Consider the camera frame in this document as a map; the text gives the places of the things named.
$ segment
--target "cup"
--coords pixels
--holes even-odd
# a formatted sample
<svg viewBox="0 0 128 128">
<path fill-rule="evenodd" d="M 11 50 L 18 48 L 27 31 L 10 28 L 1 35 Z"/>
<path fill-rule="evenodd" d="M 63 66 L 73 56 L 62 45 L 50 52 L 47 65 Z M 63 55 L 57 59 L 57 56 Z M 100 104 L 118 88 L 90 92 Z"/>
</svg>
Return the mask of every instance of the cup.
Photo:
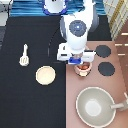
<svg viewBox="0 0 128 128">
<path fill-rule="evenodd" d="M 76 74 L 80 75 L 80 76 L 87 76 L 92 68 L 92 63 L 89 62 L 84 62 L 81 65 L 75 65 L 74 69 Z"/>
</svg>

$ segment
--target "black cable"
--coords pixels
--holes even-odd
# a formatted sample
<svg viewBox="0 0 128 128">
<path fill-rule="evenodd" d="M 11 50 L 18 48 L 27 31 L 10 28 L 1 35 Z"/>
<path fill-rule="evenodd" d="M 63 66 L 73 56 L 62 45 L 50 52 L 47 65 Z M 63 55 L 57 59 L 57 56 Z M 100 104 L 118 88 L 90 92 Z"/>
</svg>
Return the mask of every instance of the black cable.
<svg viewBox="0 0 128 128">
<path fill-rule="evenodd" d="M 50 57 L 50 46 L 51 46 L 53 37 L 55 36 L 55 34 L 57 33 L 57 31 L 58 31 L 59 29 L 60 29 L 60 27 L 56 29 L 56 31 L 53 33 L 53 35 L 52 35 L 52 37 L 51 37 L 51 39 L 50 39 L 49 46 L 48 46 L 48 58 Z M 64 63 L 64 64 L 67 64 L 66 61 L 59 61 L 59 62 L 53 62 L 53 63 Z"/>
<path fill-rule="evenodd" d="M 53 33 L 53 35 L 52 35 L 52 37 L 51 37 L 51 39 L 50 39 L 49 46 L 48 46 L 48 57 L 50 57 L 50 45 L 51 45 L 51 43 L 52 43 L 53 37 L 55 36 L 55 34 L 57 33 L 57 31 L 58 31 L 59 29 L 60 29 L 60 27 L 56 29 L 56 31 Z"/>
<path fill-rule="evenodd" d="M 11 2 L 12 2 L 12 0 L 10 0 L 10 2 L 9 2 L 9 4 L 8 4 L 8 11 L 7 11 L 7 13 L 8 13 L 8 17 L 9 17 L 9 11 L 11 10 L 11 9 L 9 8 Z"/>
</svg>

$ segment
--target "bowl rim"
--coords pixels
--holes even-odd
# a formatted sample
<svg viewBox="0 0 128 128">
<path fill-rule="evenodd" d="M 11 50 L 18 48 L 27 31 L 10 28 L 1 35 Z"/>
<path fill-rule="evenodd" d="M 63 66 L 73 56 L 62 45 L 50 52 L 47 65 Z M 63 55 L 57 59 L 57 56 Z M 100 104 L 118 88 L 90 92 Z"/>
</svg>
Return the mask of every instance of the bowl rim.
<svg viewBox="0 0 128 128">
<path fill-rule="evenodd" d="M 81 70 L 80 68 L 78 68 L 78 65 L 75 65 L 75 68 L 79 71 L 79 72 L 82 72 L 82 71 L 90 71 L 90 69 L 92 68 L 92 63 L 91 62 L 88 62 L 90 63 L 89 64 L 89 67 L 86 69 L 86 70 Z"/>
<path fill-rule="evenodd" d="M 85 120 L 83 119 L 83 117 L 82 117 L 82 116 L 80 115 L 80 113 L 79 113 L 79 110 L 78 110 L 78 101 L 79 101 L 79 98 L 80 98 L 80 96 L 81 96 L 85 91 L 90 90 L 90 89 L 98 89 L 98 90 L 101 90 L 101 91 L 105 92 L 105 93 L 110 97 L 110 99 L 111 99 L 111 101 L 113 102 L 113 104 L 115 104 L 114 99 L 112 98 L 112 96 L 111 96 L 107 91 L 105 91 L 104 89 L 102 89 L 102 88 L 100 88 L 100 87 L 87 87 L 87 88 L 83 89 L 83 90 L 78 94 L 78 96 L 77 96 L 77 99 L 76 99 L 76 110 L 77 110 L 77 114 L 78 114 L 78 116 L 80 117 L 80 119 L 81 119 L 85 124 L 87 124 L 87 125 L 90 126 L 90 127 L 93 127 L 93 128 L 99 128 L 99 127 L 103 128 L 103 127 L 106 127 L 106 126 L 110 125 L 110 124 L 112 123 L 112 121 L 114 120 L 115 115 L 116 115 L 116 109 L 114 109 L 113 116 L 112 116 L 111 120 L 110 120 L 108 123 L 106 123 L 106 124 L 104 124 L 104 125 L 101 125 L 101 126 L 95 126 L 95 125 L 89 124 L 87 121 L 85 121 Z"/>
</svg>

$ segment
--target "black coaster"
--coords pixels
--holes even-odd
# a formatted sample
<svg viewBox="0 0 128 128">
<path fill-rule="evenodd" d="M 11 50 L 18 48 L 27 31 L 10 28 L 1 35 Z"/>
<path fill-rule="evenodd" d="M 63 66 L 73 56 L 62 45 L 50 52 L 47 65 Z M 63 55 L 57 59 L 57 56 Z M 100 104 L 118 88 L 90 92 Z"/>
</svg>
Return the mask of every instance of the black coaster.
<svg viewBox="0 0 128 128">
<path fill-rule="evenodd" d="M 111 54 L 111 49 L 106 45 L 99 45 L 96 47 L 96 54 L 102 58 L 105 58 Z"/>
<path fill-rule="evenodd" d="M 112 76 L 115 72 L 115 68 L 110 62 L 100 63 L 98 66 L 98 70 L 103 76 Z"/>
</svg>

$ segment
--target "tabletop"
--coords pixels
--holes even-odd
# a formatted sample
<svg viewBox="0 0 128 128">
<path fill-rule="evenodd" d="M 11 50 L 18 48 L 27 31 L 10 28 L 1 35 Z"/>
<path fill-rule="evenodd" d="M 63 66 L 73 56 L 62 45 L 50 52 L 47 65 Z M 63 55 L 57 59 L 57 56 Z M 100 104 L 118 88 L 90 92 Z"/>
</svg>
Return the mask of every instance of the tabletop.
<svg viewBox="0 0 128 128">
<path fill-rule="evenodd" d="M 99 45 L 106 45 L 111 49 L 111 55 L 106 58 L 95 56 L 92 63 L 92 69 L 88 76 L 78 76 L 72 65 L 66 65 L 66 128 L 90 128 L 82 122 L 76 112 L 75 102 L 78 94 L 87 87 L 100 87 L 113 97 L 115 103 L 125 100 L 124 92 L 126 87 L 123 80 L 121 66 L 113 41 L 88 41 L 87 46 L 95 50 Z M 101 62 L 110 62 L 115 67 L 115 73 L 112 76 L 102 76 L 98 71 L 98 65 Z M 107 128 L 127 128 L 128 110 L 124 112 L 117 111 L 114 121 Z"/>
<path fill-rule="evenodd" d="M 47 50 L 59 19 L 8 19 L 0 51 L 1 128 L 66 127 L 66 65 L 54 63 L 62 41 L 59 31 L 52 39 L 49 57 Z M 28 45 L 27 67 L 19 64 L 24 44 Z M 48 86 L 36 81 L 36 72 L 43 66 L 51 66 L 56 72 L 55 80 Z"/>
</svg>

